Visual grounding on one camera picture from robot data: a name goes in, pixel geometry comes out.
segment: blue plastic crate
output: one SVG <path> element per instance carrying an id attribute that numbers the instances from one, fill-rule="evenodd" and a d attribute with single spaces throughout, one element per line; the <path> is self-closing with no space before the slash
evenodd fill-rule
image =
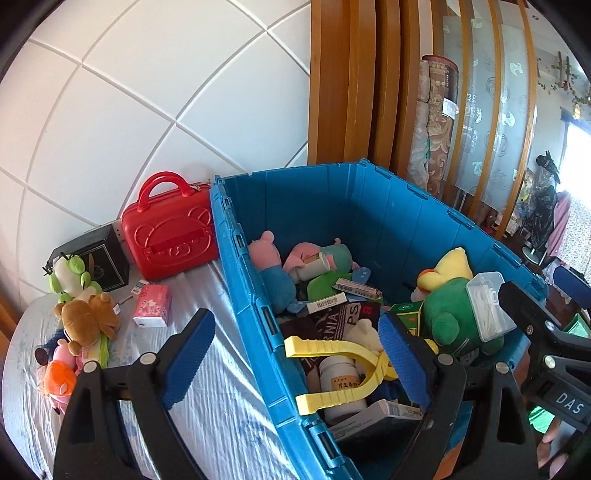
<path id="1" fill-rule="evenodd" d="M 285 357 L 281 331 L 248 255 L 247 245 L 264 230 L 275 234 L 283 259 L 299 242 L 330 245 L 339 237 L 353 259 L 371 269 L 370 284 L 391 303 L 409 301 L 418 273 L 455 247 L 466 250 L 475 273 L 499 271 L 539 300 L 548 294 L 539 276 L 467 217 L 366 160 L 218 177 L 211 195 L 223 270 L 246 353 L 302 480 L 385 478 L 404 442 L 399 441 L 398 455 L 390 450 L 383 462 L 353 464 L 317 414 L 298 414 L 295 397 L 307 393 L 303 370 L 298 360 Z M 514 330 L 502 352 L 486 361 L 505 361 L 514 368 L 527 345 Z M 467 418 L 469 410 L 456 423 L 456 441 Z"/>

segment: green frog plush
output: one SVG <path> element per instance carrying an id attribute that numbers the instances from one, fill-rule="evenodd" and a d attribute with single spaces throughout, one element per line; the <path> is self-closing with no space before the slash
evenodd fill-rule
<path id="1" fill-rule="evenodd" d="M 461 357 L 480 348 L 486 355 L 498 353 L 505 343 L 498 337 L 483 343 L 470 298 L 466 291 L 467 278 L 452 278 L 431 292 L 423 303 L 423 318 L 441 353 Z"/>

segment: brown teddy bear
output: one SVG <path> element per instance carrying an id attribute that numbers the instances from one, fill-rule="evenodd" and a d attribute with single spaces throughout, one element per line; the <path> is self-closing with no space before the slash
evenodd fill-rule
<path id="1" fill-rule="evenodd" d="M 72 355 L 78 356 L 83 348 L 93 345 L 101 332 L 110 340 L 115 340 L 119 318 L 113 311 L 114 306 L 111 296 L 104 292 L 98 297 L 91 295 L 88 303 L 72 300 L 55 306 L 55 314 L 61 318 L 66 335 L 70 338 L 68 348 Z"/>

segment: cardboard box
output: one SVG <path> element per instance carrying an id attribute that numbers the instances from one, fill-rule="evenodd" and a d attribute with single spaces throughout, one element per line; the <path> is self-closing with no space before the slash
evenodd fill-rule
<path id="1" fill-rule="evenodd" d="M 412 303 L 398 303 L 396 305 L 392 305 L 390 308 L 390 313 L 395 313 L 398 315 L 406 325 L 408 331 L 414 336 L 421 335 L 421 308 L 423 306 L 423 301 L 415 301 Z"/>
<path id="2" fill-rule="evenodd" d="M 409 407 L 389 400 L 378 400 L 368 408 L 329 428 L 336 443 L 361 440 L 389 434 L 394 430 L 419 422 L 420 408 Z"/>

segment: mattress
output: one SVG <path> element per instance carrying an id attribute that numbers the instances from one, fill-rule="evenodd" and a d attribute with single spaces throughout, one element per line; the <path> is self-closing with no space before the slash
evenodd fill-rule
<path id="1" fill-rule="evenodd" d="M 185 399 L 170 411 L 189 451 L 210 480 L 295 479 L 296 474 L 256 387 L 228 298 L 221 264 L 211 262 L 164 281 L 173 299 L 170 325 L 140 328 L 131 319 L 135 301 L 121 306 L 122 326 L 111 343 L 110 367 L 128 365 L 157 352 L 204 307 L 216 317 L 216 335 Z M 117 301 L 130 287 L 112 295 Z M 61 417 L 37 389 L 33 352 L 56 330 L 56 295 L 35 300 L 24 313 L 8 348 L 2 379 L 6 431 L 31 469 L 52 478 Z M 131 403 L 121 402 L 125 428 L 143 475 L 158 478 Z"/>

